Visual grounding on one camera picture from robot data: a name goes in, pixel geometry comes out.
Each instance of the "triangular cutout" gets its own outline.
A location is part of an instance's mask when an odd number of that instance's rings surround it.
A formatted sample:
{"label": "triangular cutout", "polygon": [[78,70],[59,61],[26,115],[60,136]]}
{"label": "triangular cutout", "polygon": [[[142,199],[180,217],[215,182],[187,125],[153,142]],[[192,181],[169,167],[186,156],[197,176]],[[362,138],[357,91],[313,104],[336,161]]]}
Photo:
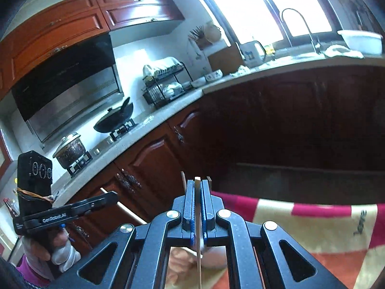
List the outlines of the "triangular cutout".
{"label": "triangular cutout", "polygon": [[315,275],[316,269],[286,240],[280,241],[280,248],[289,266],[294,281],[300,282]]}
{"label": "triangular cutout", "polygon": [[116,248],[117,243],[110,243],[101,253],[94,257],[92,261],[80,269],[79,276],[95,285],[99,285],[103,280]]}

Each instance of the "window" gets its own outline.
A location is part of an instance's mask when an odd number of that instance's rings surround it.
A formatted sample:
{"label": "window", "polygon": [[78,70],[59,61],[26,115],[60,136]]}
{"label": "window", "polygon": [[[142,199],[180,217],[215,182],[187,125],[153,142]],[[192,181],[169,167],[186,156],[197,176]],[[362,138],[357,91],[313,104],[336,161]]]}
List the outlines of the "window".
{"label": "window", "polygon": [[309,43],[305,23],[299,14],[287,10],[284,22],[280,14],[285,8],[299,11],[309,28],[321,41],[336,39],[341,29],[328,0],[205,0],[224,27],[228,38],[244,44],[258,40],[275,49]]}

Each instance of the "white plastic basin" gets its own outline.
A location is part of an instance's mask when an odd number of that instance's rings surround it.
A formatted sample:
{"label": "white plastic basin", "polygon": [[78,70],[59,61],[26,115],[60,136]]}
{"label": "white plastic basin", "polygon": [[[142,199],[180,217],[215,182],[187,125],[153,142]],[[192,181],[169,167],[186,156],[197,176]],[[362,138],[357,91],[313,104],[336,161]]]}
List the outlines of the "white plastic basin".
{"label": "white plastic basin", "polygon": [[381,55],[382,36],[373,32],[362,30],[339,30],[349,49],[360,51],[363,54]]}

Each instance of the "black wok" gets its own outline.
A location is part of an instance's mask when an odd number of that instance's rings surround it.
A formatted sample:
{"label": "black wok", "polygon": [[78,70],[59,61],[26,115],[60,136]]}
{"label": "black wok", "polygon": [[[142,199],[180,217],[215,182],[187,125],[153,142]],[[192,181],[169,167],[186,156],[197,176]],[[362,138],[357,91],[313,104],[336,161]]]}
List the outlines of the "black wok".
{"label": "black wok", "polygon": [[112,132],[128,122],[134,111],[134,105],[130,102],[128,97],[121,107],[116,109],[109,108],[108,113],[105,114],[94,126],[94,129],[98,132]]}

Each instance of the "stove burner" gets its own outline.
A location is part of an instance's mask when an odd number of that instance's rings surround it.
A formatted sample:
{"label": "stove burner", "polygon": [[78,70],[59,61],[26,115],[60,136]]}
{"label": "stove burner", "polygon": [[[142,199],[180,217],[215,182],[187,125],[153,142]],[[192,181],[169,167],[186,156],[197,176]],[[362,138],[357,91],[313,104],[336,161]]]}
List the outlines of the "stove burner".
{"label": "stove burner", "polygon": [[75,162],[73,162],[71,166],[67,168],[67,171],[70,173],[71,178],[74,177],[77,173],[79,173],[91,161],[92,161],[92,156],[87,151]]}
{"label": "stove burner", "polygon": [[126,133],[128,133],[132,128],[134,128],[137,124],[134,122],[134,120],[131,118],[128,122],[124,123],[122,126],[120,126],[118,129],[114,130],[110,133],[110,136],[113,141],[117,141],[122,136],[124,136]]}

